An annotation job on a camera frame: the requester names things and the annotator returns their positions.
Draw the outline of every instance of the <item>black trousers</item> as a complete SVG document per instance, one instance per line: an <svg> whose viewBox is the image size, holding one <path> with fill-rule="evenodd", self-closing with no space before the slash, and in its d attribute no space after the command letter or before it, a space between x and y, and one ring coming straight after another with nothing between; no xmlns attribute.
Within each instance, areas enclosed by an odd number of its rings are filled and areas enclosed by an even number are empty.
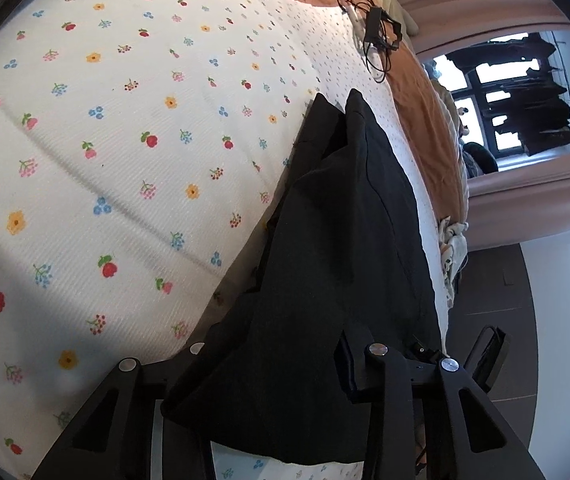
<svg viewBox="0 0 570 480"><path fill-rule="evenodd" d="M363 460L369 405L340 388L334 351L349 320L406 352L440 349L412 187L352 90L343 114L317 95L270 221L258 287L207 333L162 414L283 462Z"/></svg>

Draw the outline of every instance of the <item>orange blanket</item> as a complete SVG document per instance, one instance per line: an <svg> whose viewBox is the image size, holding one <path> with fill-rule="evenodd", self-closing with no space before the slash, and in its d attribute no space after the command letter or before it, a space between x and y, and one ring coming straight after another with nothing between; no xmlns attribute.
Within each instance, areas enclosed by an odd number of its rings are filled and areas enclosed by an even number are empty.
<svg viewBox="0 0 570 480"><path fill-rule="evenodd" d="M337 5L336 0L297 1L313 6ZM391 61L387 80L436 220L451 216L451 222L464 222L466 205L458 169L458 147L452 142L438 96L422 66L404 44L391 54Z"/></svg>

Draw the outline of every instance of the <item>silver screw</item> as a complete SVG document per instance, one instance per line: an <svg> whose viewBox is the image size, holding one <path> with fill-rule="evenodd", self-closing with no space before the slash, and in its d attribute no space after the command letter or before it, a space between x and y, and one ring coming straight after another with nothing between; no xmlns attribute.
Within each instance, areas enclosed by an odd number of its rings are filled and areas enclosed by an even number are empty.
<svg viewBox="0 0 570 480"><path fill-rule="evenodd" d="M383 356L387 351L388 348L382 343L372 343L369 345L369 353L372 355Z"/></svg>
<svg viewBox="0 0 570 480"><path fill-rule="evenodd" d="M442 366L443 370L446 370L447 372L455 372L458 370L458 362L449 357L443 359L440 362L440 366Z"/></svg>
<svg viewBox="0 0 570 480"><path fill-rule="evenodd" d="M203 346L205 346L204 343L194 343L190 346L190 352L194 355L198 355L198 352L200 352L200 349L203 348Z"/></svg>
<svg viewBox="0 0 570 480"><path fill-rule="evenodd" d="M136 368L136 360L128 357L127 359L123 359L121 362L118 363L118 369L121 372L130 372L134 368Z"/></svg>

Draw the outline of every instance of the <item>bed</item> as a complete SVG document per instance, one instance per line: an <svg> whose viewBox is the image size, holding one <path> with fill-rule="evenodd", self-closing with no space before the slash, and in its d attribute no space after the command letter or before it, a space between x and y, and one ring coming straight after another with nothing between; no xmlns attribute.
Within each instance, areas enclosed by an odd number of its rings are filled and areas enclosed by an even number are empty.
<svg viewBox="0 0 570 480"><path fill-rule="evenodd" d="M317 92L342 107L358 88L386 131L444 339L437 221L465 221L458 152L409 49L377 84L356 44L335 0L16 9L0 29L0 468L28 478L114 362L175 354L251 282ZM220 449L219 478L248 460L240 478L286 467Z"/></svg>

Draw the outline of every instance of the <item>pink curtain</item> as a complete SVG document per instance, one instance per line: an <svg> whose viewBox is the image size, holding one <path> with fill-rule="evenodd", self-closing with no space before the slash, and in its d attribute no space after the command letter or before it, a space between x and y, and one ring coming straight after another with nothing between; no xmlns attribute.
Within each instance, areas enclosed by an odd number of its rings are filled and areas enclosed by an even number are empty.
<svg viewBox="0 0 570 480"><path fill-rule="evenodd" d="M570 155L468 184L470 251L570 231Z"/></svg>
<svg viewBox="0 0 570 480"><path fill-rule="evenodd" d="M412 37L419 59L515 32L570 28L551 0L398 1L420 28Z"/></svg>

